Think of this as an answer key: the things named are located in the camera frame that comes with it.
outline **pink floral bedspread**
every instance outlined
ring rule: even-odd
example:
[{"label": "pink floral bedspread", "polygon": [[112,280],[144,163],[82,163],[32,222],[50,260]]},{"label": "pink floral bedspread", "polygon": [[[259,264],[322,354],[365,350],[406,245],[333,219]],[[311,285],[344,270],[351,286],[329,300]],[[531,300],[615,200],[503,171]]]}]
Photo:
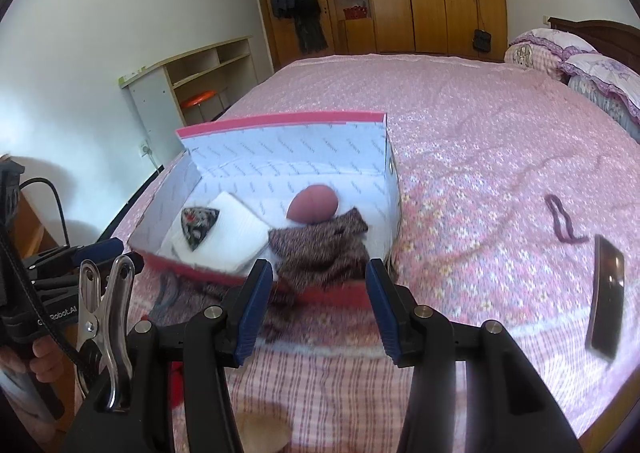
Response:
[{"label": "pink floral bedspread", "polygon": [[[402,191],[399,282],[452,321],[503,322],[583,433],[640,362],[640,145],[540,72],[458,58],[304,60],[226,116],[305,110],[388,113]],[[128,237],[161,180],[116,235]],[[548,193],[560,197],[588,243],[556,239]],[[612,365],[584,348],[596,233],[626,257]],[[134,286],[130,324],[149,312],[157,292],[158,271],[147,268]],[[296,452],[394,451],[410,382],[410,369],[385,356],[372,314],[321,307],[303,309],[283,340],[259,343],[248,366],[228,376],[234,409],[287,420]],[[460,407],[464,395],[460,378]],[[185,451],[183,410],[174,417]]]}]

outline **wall outlet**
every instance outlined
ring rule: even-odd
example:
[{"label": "wall outlet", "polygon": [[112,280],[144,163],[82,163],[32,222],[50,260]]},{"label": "wall outlet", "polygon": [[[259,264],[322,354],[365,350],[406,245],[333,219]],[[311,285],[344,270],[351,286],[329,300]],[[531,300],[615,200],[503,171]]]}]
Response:
[{"label": "wall outlet", "polygon": [[151,146],[146,140],[143,140],[138,146],[138,150],[140,151],[140,157],[146,157],[147,155],[151,155],[153,152],[151,151]]}]

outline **red basket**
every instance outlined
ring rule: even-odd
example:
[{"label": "red basket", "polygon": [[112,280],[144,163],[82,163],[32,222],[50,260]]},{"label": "red basket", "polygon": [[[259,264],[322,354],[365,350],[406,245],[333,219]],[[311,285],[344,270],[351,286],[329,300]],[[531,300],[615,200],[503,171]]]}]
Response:
[{"label": "red basket", "polygon": [[367,7],[362,5],[344,8],[343,11],[344,19],[362,19],[367,17]]}]

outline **wooden headboard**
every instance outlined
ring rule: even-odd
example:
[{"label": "wooden headboard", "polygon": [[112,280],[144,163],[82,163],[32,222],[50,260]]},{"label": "wooden headboard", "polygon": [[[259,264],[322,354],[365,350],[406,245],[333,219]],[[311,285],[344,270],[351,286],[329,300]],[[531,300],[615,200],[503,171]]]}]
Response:
[{"label": "wooden headboard", "polygon": [[550,18],[549,22],[551,28],[580,36],[604,56],[640,74],[640,30],[636,27],[603,19],[574,22]]}]

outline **orange stool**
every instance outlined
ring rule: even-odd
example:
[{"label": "orange stool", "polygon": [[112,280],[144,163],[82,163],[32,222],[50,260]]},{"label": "orange stool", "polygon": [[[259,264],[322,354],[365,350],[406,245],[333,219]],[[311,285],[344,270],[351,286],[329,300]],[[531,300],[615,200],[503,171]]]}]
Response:
[{"label": "orange stool", "polygon": [[194,106],[197,106],[198,111],[200,112],[200,116],[202,117],[202,121],[207,122],[207,120],[204,118],[204,114],[202,113],[202,110],[200,109],[200,105],[201,103],[205,102],[206,100],[209,100],[211,97],[215,96],[216,94],[217,92],[215,90],[207,90],[206,92],[198,94],[197,96],[193,96],[193,97],[190,97],[189,99],[185,99],[183,102],[180,103],[180,108],[182,110],[186,110],[187,108],[193,108]]}]

